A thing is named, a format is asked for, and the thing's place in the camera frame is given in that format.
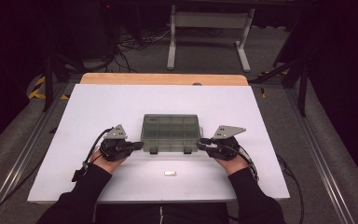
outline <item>hand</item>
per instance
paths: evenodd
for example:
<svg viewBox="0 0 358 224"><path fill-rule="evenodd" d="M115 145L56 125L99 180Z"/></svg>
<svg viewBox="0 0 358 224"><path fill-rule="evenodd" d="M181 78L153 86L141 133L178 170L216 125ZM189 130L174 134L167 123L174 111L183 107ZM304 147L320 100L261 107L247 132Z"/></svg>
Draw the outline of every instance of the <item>hand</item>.
<svg viewBox="0 0 358 224"><path fill-rule="evenodd" d="M232 175L235 172L248 167L248 162L244 160L241 156L236 156L234 159L230 161L223 161L219 159L215 159L217 163L219 163L223 168L225 168L227 175Z"/></svg>
<svg viewBox="0 0 358 224"><path fill-rule="evenodd" d="M112 174L113 171L121 164L123 163L127 158L118 160L118 161L107 161L103 158L101 155L101 151L97 150L94 153L92 153L91 157L89 158L89 161L93 161L93 164L103 168L107 173Z"/></svg>

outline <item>gray compartment tray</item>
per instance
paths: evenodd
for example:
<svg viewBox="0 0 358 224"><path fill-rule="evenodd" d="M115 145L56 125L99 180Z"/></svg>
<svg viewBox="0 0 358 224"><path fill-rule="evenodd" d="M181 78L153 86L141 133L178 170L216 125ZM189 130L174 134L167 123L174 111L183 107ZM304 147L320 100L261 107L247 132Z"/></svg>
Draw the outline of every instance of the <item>gray compartment tray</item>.
<svg viewBox="0 0 358 224"><path fill-rule="evenodd" d="M142 127L144 151L158 152L198 151L196 143L200 140L200 125L197 115L146 114Z"/></svg>

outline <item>metal frame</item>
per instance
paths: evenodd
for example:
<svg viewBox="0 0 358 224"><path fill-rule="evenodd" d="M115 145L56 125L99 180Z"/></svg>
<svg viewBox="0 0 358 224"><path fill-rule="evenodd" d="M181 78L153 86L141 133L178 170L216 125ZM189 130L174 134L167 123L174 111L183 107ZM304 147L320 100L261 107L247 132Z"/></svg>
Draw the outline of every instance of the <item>metal frame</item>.
<svg viewBox="0 0 358 224"><path fill-rule="evenodd" d="M48 110L40 116L37 121L31 136L28 138L27 143L21 151L20 156L17 158L13 167L7 175L7 178L0 188L0 202L16 187L18 184L25 167L28 164L28 161L31 159L31 156L34 153L34 147L39 141L39 136L44 130L46 124L48 123L49 118L51 117L52 112L54 111L55 106L59 102L61 96L63 95L67 84L59 83L57 90L54 94L51 105L48 107ZM0 207L0 214L4 210L6 204L3 204Z"/></svg>
<svg viewBox="0 0 358 224"><path fill-rule="evenodd" d="M318 142L315 139L315 136L313 135L312 129L310 128L307 119L302 117L300 111L297 109L296 94L294 93L294 90L286 89L285 93L291 107L296 113L296 118L301 126L302 131L307 136L310 144L310 154L315 161L316 167L318 168L319 174L321 175L322 181L324 182L324 186L326 187L327 193L330 196L330 200L336 209L339 220L341 223L354 223L351 212L349 211L348 206L345 204L344 198L339 191L337 181L331 173L326 160L324 159L324 155L318 145Z"/></svg>
<svg viewBox="0 0 358 224"><path fill-rule="evenodd" d="M236 41L235 47L238 55L240 56L243 71L250 72L251 67L243 47L245 45L246 38L248 37L254 14L254 8L250 9L248 13L176 12L175 5L172 5L171 43L168 52L167 69L173 70L175 67L176 27L208 27L242 29L241 41Z"/></svg>

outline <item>person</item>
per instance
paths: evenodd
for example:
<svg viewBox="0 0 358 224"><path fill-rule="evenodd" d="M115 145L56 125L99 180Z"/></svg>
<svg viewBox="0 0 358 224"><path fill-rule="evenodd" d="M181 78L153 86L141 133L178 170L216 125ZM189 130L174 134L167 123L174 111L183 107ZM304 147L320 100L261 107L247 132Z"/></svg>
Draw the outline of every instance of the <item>person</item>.
<svg viewBox="0 0 358 224"><path fill-rule="evenodd" d="M92 223L94 209L104 186L112 173L126 159L107 161L101 152L92 154L86 174L76 182L37 221L50 223ZM280 205L266 196L258 187L247 162L240 156L230 161L216 161L226 170L238 203L238 220L246 224L285 223ZM95 223L228 223L225 203L153 203L153 204L99 204Z"/></svg>

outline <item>wooden edge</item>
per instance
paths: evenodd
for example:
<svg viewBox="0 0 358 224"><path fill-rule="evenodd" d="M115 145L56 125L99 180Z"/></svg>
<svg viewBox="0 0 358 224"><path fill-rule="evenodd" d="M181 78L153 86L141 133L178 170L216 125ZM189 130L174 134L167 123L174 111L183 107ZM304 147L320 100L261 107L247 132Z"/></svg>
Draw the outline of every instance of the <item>wooden edge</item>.
<svg viewBox="0 0 358 224"><path fill-rule="evenodd" d="M248 86L243 75L87 73L80 84Z"/></svg>

